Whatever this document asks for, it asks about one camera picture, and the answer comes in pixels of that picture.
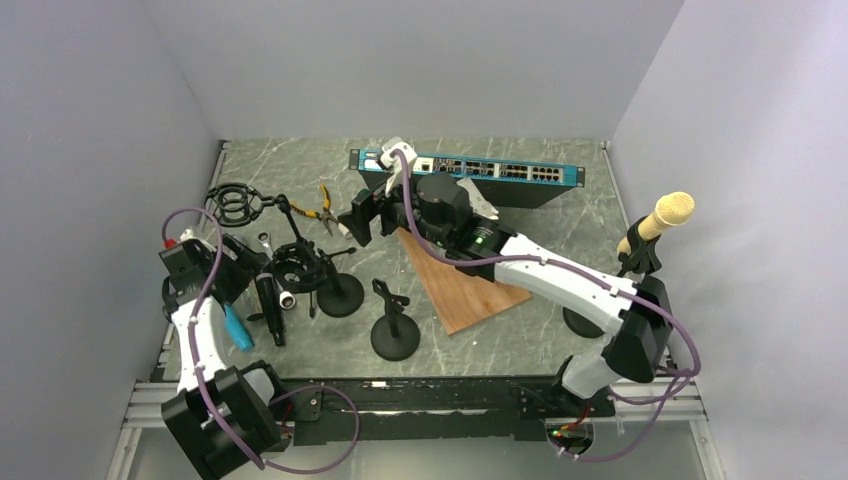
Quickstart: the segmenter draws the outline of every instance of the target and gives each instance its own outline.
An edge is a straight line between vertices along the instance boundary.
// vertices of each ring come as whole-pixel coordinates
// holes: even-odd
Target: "wooden board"
[[[398,229],[395,234],[409,255],[448,335],[524,303],[531,297],[530,292],[523,288],[460,273],[427,255],[409,232]]]

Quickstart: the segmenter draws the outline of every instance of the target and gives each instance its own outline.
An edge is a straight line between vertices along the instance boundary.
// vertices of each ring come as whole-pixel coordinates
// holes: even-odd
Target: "marble surface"
[[[333,210],[350,208],[350,199],[364,182],[348,170],[351,148],[376,147],[378,138],[250,139],[231,142],[219,182],[249,183],[265,195],[285,193],[293,202],[320,208],[319,184],[333,199]],[[615,247],[626,226],[615,188],[597,140],[551,139],[407,139],[419,152],[436,152],[492,158],[567,163],[586,168],[586,186],[573,189],[536,210],[501,209],[501,220],[544,247],[602,272],[614,274],[619,267]],[[324,226],[297,217],[303,235],[331,252],[354,245],[338,232],[330,237]],[[565,326],[560,308],[539,296],[473,327],[448,336],[418,280],[409,260],[394,237],[379,235],[379,221],[372,224],[374,240],[350,256],[341,256],[341,272],[355,275],[365,286],[365,303],[347,318],[308,315],[307,295],[286,312],[287,345],[275,347],[264,322],[246,325],[256,343],[244,353],[228,339],[229,359],[243,367],[257,359],[271,363],[283,378],[381,377],[550,374],[562,361],[592,344]],[[258,221],[230,232],[242,235],[258,249],[256,235],[271,234],[275,246],[290,242],[285,217],[267,211]],[[204,234],[211,238],[207,226]],[[370,330],[382,315],[382,301],[373,293],[371,280],[385,280],[394,293],[409,296],[406,313],[421,328],[421,345],[406,361],[388,362],[371,349]],[[259,311],[251,286],[236,302],[244,316]],[[165,379],[179,375],[179,346],[171,350]]]

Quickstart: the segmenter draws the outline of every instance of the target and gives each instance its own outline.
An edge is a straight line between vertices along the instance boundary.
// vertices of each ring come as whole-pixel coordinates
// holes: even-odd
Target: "cable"
[[[592,407],[586,405],[586,408],[583,409],[583,412],[580,413],[580,416],[577,417],[577,420],[563,425],[562,427],[560,427],[560,430],[574,430],[575,428],[579,427],[580,424],[583,423],[583,420],[586,420],[586,417],[589,416],[589,411],[591,409]]]
[[[205,216],[206,218],[208,218],[209,221],[212,222],[212,225],[215,226],[215,234],[216,234],[216,238],[218,240],[218,247],[215,249],[215,260],[212,262],[212,269],[209,271],[209,276],[206,277],[206,281],[203,282],[203,286],[200,288],[200,292],[197,295],[197,299],[194,301],[194,305],[191,308],[191,314],[190,314],[189,323],[188,323],[188,344],[189,344],[189,350],[191,351],[191,361],[195,365],[194,375],[197,377],[197,389],[200,391],[200,396],[203,398],[203,403],[206,405],[206,410],[212,415],[212,418],[215,420],[215,423],[217,423],[218,426],[221,427],[221,430],[224,433],[226,433],[228,437],[230,437],[230,439],[233,441],[233,443],[235,443],[236,446],[239,447],[239,450],[241,450],[242,453],[244,453],[244,455],[248,459],[250,459],[256,465],[256,467],[259,468],[260,470],[265,470],[265,466],[267,465],[271,468],[281,470],[281,471],[287,472],[287,473],[293,473],[293,474],[298,474],[298,475],[312,475],[312,474],[315,474],[315,473],[326,472],[327,470],[330,470],[331,468],[336,467],[337,465],[342,463],[348,457],[348,455],[350,455],[350,453],[353,451],[354,447],[356,446],[357,440],[359,439],[359,427],[360,427],[359,411],[356,409],[356,405],[353,403],[353,400],[351,400],[350,397],[345,395],[340,390],[337,390],[337,389],[330,387],[328,385],[310,385],[310,386],[301,387],[301,388],[297,388],[295,390],[292,390],[291,392],[288,392],[285,395],[281,395],[281,396],[279,396],[279,397],[277,397],[277,398],[275,398],[275,399],[273,399],[269,402],[269,405],[273,405],[274,403],[280,402],[280,401],[282,401],[282,400],[284,400],[284,399],[286,399],[286,398],[288,398],[292,395],[296,395],[300,392],[305,392],[305,391],[308,391],[308,390],[319,390],[320,389],[320,390],[327,390],[327,391],[330,391],[330,392],[338,395],[339,397],[342,398],[342,400],[344,400],[350,406],[351,411],[354,414],[354,422],[355,422],[353,438],[351,439],[350,446],[348,446],[348,448],[344,451],[344,453],[342,453],[342,455],[338,459],[336,459],[334,462],[330,463],[327,466],[317,468],[317,469],[314,469],[314,470],[298,470],[298,469],[294,469],[294,468],[288,468],[288,467],[284,467],[282,465],[278,465],[276,463],[273,463],[273,462],[267,461],[267,460],[265,462],[263,462],[262,459],[259,457],[259,455],[257,455],[256,452],[254,452],[253,449],[250,448],[250,446],[247,443],[245,443],[245,441],[242,440],[241,437],[238,436],[238,434],[227,423],[227,421],[224,419],[224,417],[221,416],[221,413],[215,407],[215,402],[212,401],[212,397],[209,394],[209,390],[206,388],[206,380],[203,377],[203,368],[204,367],[200,363],[200,353],[199,353],[199,349],[198,349],[198,346],[197,346],[197,336],[195,334],[195,328],[196,328],[196,325],[197,325],[197,315],[200,312],[200,307],[203,304],[203,301],[209,295],[209,291],[212,289],[212,284],[215,281],[215,276],[218,274],[218,269],[221,266],[221,257],[223,256],[223,248],[221,248],[221,246],[224,244],[224,232],[223,232],[223,229],[221,228],[221,224],[218,223],[218,220],[211,213],[207,212],[206,210],[204,210],[202,208],[195,208],[195,207],[181,208],[181,209],[171,213],[170,215],[168,215],[168,217],[165,218],[165,221],[162,224],[162,241],[166,242],[168,240],[167,229],[168,229],[168,224],[171,222],[171,220],[174,217],[176,217],[177,215],[179,215],[181,213],[186,213],[186,212],[197,212],[197,213],[200,213],[201,215]]]
[[[308,386],[305,386],[305,387],[296,388],[296,389],[292,390],[291,392],[286,393],[285,395],[280,395],[279,397],[268,402],[268,405],[273,405],[277,402],[281,402],[281,401],[291,397],[292,395],[297,395],[298,393],[308,392],[308,391],[311,391],[311,390],[327,390],[327,391],[333,392],[336,395],[338,395],[339,397],[341,397],[341,399],[344,400],[348,404],[348,406],[350,406],[350,409],[353,412],[353,421],[354,421],[353,438],[350,440],[350,444],[347,446],[345,451],[342,452],[342,454],[339,456],[339,458],[337,458],[333,462],[331,462],[331,463],[329,463],[329,464],[327,464],[327,465],[325,465],[321,468],[316,468],[314,470],[299,470],[299,469],[296,469],[296,468],[284,467],[284,466],[278,465],[278,464],[276,464],[276,463],[274,463],[270,460],[266,460],[265,464],[268,465],[269,467],[274,468],[276,470],[280,470],[282,472],[286,472],[286,473],[294,473],[296,475],[313,475],[313,474],[316,474],[316,473],[323,473],[323,472],[326,472],[327,470],[335,468],[340,463],[345,461],[345,459],[347,459],[348,455],[350,455],[351,452],[353,452],[353,449],[356,447],[356,443],[359,441],[359,428],[360,428],[359,411],[356,409],[356,405],[354,405],[353,400],[351,400],[351,398],[348,397],[347,395],[345,395],[344,392],[342,392],[341,390],[337,390],[337,389],[335,389],[335,388],[333,388],[329,385],[308,385]]]
[[[438,260],[442,263],[452,265],[454,267],[480,267],[480,266],[484,266],[484,265],[492,265],[492,264],[495,264],[495,263],[507,262],[507,261],[530,261],[530,262],[538,262],[538,263],[543,262],[542,257],[536,256],[536,255],[529,255],[529,254],[528,255],[498,255],[498,256],[495,256],[495,257],[482,258],[482,259],[478,259],[478,260],[453,260],[453,259],[450,259],[450,258],[445,258],[445,257],[439,255],[438,253],[436,253],[430,247],[429,242],[427,242],[427,240],[425,240],[424,237],[421,236],[421,233],[418,231],[418,226],[415,224],[415,216],[414,216],[413,211],[412,211],[412,193],[411,193],[411,187],[410,187],[410,181],[409,181],[409,166],[406,164],[406,162],[407,162],[406,154],[404,153],[404,151],[402,149],[396,148],[391,152],[391,155],[392,156],[397,155],[397,156],[400,157],[400,160],[401,160],[399,163],[400,163],[400,166],[401,166],[401,170],[403,171],[403,175],[401,176],[402,187],[403,187],[403,209],[404,209],[404,213],[406,214],[407,223],[409,224],[409,230],[412,233],[413,238],[415,238],[415,242],[418,243],[418,245],[425,252],[427,252],[428,255],[430,255],[431,257],[433,257],[434,259],[436,259],[436,260]],[[600,288],[602,288],[604,290],[609,291],[609,290],[612,289],[612,285],[601,280],[600,278],[595,277],[594,275],[584,271],[583,269],[581,269],[579,267],[570,265],[568,263],[562,262],[562,261],[557,260],[557,259],[547,259],[546,263],[557,266],[557,267],[565,269],[565,270],[568,270],[568,271],[575,273],[577,275],[580,275],[581,277],[583,277],[586,280],[596,284],[597,286],[599,286]],[[648,300],[645,300],[641,297],[637,297],[636,295],[630,294],[628,292],[619,291],[618,294],[621,295],[622,297],[630,300],[631,302],[637,303],[637,304],[653,311],[654,313],[662,316],[669,324],[671,324],[671,326],[674,328],[674,330],[676,330],[678,332],[678,334],[680,334],[680,336],[683,338],[683,341],[686,343],[686,346],[689,348],[689,352],[692,355],[693,366],[692,366],[691,369],[684,369],[684,370],[668,369],[667,373],[674,375],[676,377],[692,377],[692,376],[695,376],[695,375],[697,375],[698,373],[701,372],[701,356],[698,353],[698,348],[695,346],[695,342],[692,340],[692,337],[689,335],[689,332],[686,331],[686,329],[683,327],[683,325],[680,323],[680,321],[678,321],[676,318],[674,318],[674,316],[671,313],[665,311],[663,308],[661,308],[657,305],[654,305],[653,303],[649,302]],[[676,392],[667,392],[664,395],[660,395],[659,397],[651,399],[650,403],[659,402],[659,401],[662,401],[662,400],[667,400],[667,399],[671,398],[672,396],[674,396],[675,393]]]

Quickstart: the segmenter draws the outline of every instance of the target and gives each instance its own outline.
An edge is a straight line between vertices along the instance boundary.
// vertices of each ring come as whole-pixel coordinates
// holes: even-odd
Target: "black clamp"
[[[657,257],[656,245],[662,235],[651,240],[645,240],[639,236],[639,224],[647,217],[642,217],[627,229],[627,242],[630,244],[630,254],[619,252],[618,261],[621,262],[621,271],[618,276],[633,272],[648,275],[662,268],[662,263]]]

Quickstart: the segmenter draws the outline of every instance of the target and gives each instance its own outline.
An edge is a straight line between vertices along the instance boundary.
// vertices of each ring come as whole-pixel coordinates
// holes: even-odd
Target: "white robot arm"
[[[415,150],[398,138],[383,146],[380,159],[393,187],[387,182],[361,192],[351,202],[351,211],[339,216],[360,245],[370,242],[369,222],[380,216],[382,235],[398,227],[410,230],[425,251],[429,246],[423,240],[444,248],[441,260],[458,270],[524,287],[597,326],[603,340],[566,359],[560,369],[561,385],[575,403],[592,398],[622,377],[653,380],[671,326],[630,299],[641,297],[668,310],[662,282],[648,277],[637,285],[545,250],[496,220],[478,215],[468,191],[449,174],[408,177],[408,165],[416,158]],[[602,281],[606,288],[590,279]]]

